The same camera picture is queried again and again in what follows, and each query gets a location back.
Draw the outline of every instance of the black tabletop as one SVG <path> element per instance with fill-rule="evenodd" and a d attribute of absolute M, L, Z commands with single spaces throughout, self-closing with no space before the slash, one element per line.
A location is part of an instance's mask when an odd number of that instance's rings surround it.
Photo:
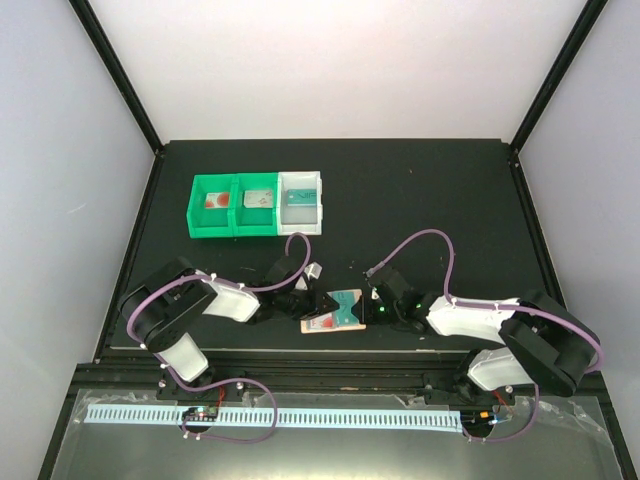
<path fill-rule="evenodd" d="M 172 141 L 155 190 L 130 285 L 176 256 L 234 281 L 252 281 L 283 252 L 285 237 L 189 238 L 186 210 L 193 176 L 231 172 L 319 170 L 323 233 L 312 259 L 328 290 L 366 288 L 363 272 L 424 228 L 451 237 L 455 295 L 501 299 L 544 289 L 518 194 L 499 140 Z M 293 253 L 303 256 L 296 240 Z M 414 286 L 442 291 L 447 249 L 422 237 L 392 264 Z M 385 326 L 325 334 L 300 332 L 287 318 L 247 326 L 201 318 L 191 334 L 204 350 L 424 352 L 487 345 L 463 337 L 418 336 Z M 118 320 L 111 348 L 131 348 Z"/>

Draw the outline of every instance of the plastic container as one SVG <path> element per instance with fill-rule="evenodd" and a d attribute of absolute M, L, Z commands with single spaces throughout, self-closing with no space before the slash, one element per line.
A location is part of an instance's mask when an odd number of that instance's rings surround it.
<path fill-rule="evenodd" d="M 261 195 L 264 191 L 272 192 L 271 205 L 252 206 L 256 199 L 264 201 Z M 251 193 L 247 197 L 247 192 L 253 192 L 253 197 Z M 288 199 L 289 194 L 301 196 L 303 193 L 308 198 L 302 202 Z M 227 208 L 218 204 L 222 199 L 224 203 L 228 199 Z M 187 225 L 191 238 L 275 236 L 294 232 L 320 235 L 322 214 L 320 172 L 196 175 L 187 209 Z"/>

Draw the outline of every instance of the black metal frame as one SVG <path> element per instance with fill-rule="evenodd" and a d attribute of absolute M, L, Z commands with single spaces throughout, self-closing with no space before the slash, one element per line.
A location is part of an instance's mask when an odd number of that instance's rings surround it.
<path fill-rule="evenodd" d="M 114 295 L 107 312 L 98 348 L 95 352 L 95 364 L 79 365 L 76 369 L 44 459 L 39 476 L 41 479 L 49 478 L 53 472 L 57 453 L 60 449 L 78 390 L 84 388 L 155 390 L 161 376 L 157 363 L 150 356 L 142 355 L 132 358 L 131 352 L 117 352 L 113 350 L 111 350 L 108 355 L 105 355 L 105 345 L 108 344 L 109 330 L 115 325 L 118 317 L 116 302 L 124 293 L 124 289 L 128 284 L 136 251 L 146 223 L 153 194 L 156 190 L 164 161 L 164 146 L 129 81 L 122 64 L 118 60 L 100 22 L 93 12 L 89 1 L 69 0 L 69 3 L 76 11 L 78 18 L 82 22 L 82 25 L 100 54 L 125 102 L 129 106 L 131 113 L 144 133 L 151 149 L 156 154 L 156 158 L 118 276 Z M 587 0 L 582 13 L 577 19 L 569 37 L 565 41 L 509 146 L 509 165 L 513 181 L 518 190 L 521 207 L 529 228 L 547 293 L 561 304 L 564 304 L 562 292 L 553 269 L 553 264 L 518 155 L 606 3 L 607 0 Z M 390 391 L 404 392 L 412 391 L 423 386 L 420 382 L 422 381 L 422 373 L 426 369 L 451 369 L 453 371 L 461 359 L 461 355 L 458 354 L 440 354 L 437 356 L 437 360 L 433 360 L 433 356 L 429 357 L 429 359 L 421 356 L 392 356 L 393 362 L 389 362 L 391 359 L 389 355 L 380 354 L 372 355 L 371 357 L 359 356 L 357 361 L 349 354 L 331 354 L 330 356 L 314 354 L 312 356 L 313 358 L 311 358 L 311 356 L 303 353 L 285 353 L 281 355 L 271 355 L 269 359 L 265 359 L 260 355 L 254 356 L 246 354 L 240 362 L 242 364 L 240 368 L 257 378 L 264 379 L 264 376 L 267 375 L 271 380 L 269 383 L 276 384 L 276 389 L 278 385 L 286 386 L 287 382 L 291 383 L 290 379 L 295 379 L 295 382 L 293 382 L 294 385 L 291 386 L 298 389 L 308 388 L 317 390 L 327 387 L 335 390 L 338 386 L 353 386 L 351 384 L 353 384 L 357 378 L 359 379 L 358 388 L 367 389 L 368 386 L 370 386 L 371 388 L 375 387 L 379 389 L 387 386 Z M 233 365 L 231 365 L 230 360 L 223 353 L 211 354 L 210 362 L 222 369 L 229 366 L 233 366 L 236 369 L 239 368 L 237 357 L 234 358 Z M 598 397 L 609 433 L 613 439 L 616 456 L 622 468 L 624 478 L 637 479 L 638 477 L 635 473 L 631 456 L 624 442 L 620 425 L 602 376 L 596 374 L 585 377 L 576 395 L 592 395 Z"/>

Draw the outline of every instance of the transparent plastic sheet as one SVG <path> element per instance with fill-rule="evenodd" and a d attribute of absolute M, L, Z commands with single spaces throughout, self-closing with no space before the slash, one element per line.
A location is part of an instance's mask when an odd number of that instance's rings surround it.
<path fill-rule="evenodd" d="M 283 407 L 447 409 L 412 396 L 281 393 L 276 397 Z M 253 392 L 245 393 L 243 402 L 270 406 L 265 396 Z M 531 402 L 517 397 L 513 419 L 497 425 L 492 435 L 522 428 Z M 517 441 L 500 445 L 470 444 L 461 435 L 439 432 L 316 429 L 280 429 L 253 446 L 196 442 L 166 426 L 85 424 L 87 408 L 94 403 L 175 404 L 155 400 L 153 392 L 81 391 L 53 479 L 622 478 L 595 397 L 543 398 L 534 428 Z M 235 436 L 242 429 L 220 430 Z"/>

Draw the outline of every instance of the white wall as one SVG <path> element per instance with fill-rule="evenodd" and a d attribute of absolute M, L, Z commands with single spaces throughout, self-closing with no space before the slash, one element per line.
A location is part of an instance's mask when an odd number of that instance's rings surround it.
<path fill-rule="evenodd" d="M 0 477 L 37 476 L 152 154 L 68 2 L 0 2 Z"/>
<path fill-rule="evenodd" d="M 511 141 L 584 0 L 92 0 L 164 142 Z"/>
<path fill-rule="evenodd" d="M 609 2 L 522 161 L 574 313 L 640 467 L 640 3 Z"/>

